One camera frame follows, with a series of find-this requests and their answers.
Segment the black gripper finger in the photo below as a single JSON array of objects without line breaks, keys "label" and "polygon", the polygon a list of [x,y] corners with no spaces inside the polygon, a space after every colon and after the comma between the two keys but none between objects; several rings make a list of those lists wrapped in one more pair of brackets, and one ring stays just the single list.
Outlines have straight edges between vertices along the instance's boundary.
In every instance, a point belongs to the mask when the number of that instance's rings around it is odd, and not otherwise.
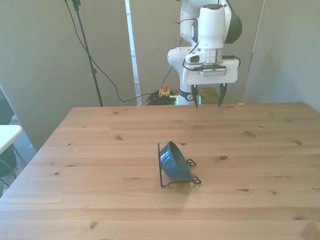
[{"label": "black gripper finger", "polygon": [[219,92],[219,96],[218,96],[218,107],[220,108],[223,101],[224,101],[224,98],[225,98],[225,95],[226,95],[226,92],[227,92],[227,87],[228,87],[228,84],[227,83],[221,83],[220,84],[220,92]]},{"label": "black gripper finger", "polygon": [[199,90],[197,85],[192,85],[191,86],[191,94],[193,96],[193,101],[195,104],[195,107],[198,108],[198,95],[199,95]]}]

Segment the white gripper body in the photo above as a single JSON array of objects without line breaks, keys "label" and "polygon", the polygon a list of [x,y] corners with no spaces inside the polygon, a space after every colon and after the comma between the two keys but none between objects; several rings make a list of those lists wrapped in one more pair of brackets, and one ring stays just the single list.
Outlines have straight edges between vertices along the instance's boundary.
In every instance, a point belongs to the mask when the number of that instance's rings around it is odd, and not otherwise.
[{"label": "white gripper body", "polygon": [[224,60],[218,66],[209,69],[191,71],[183,68],[181,81],[185,85],[230,84],[238,80],[237,59]]}]

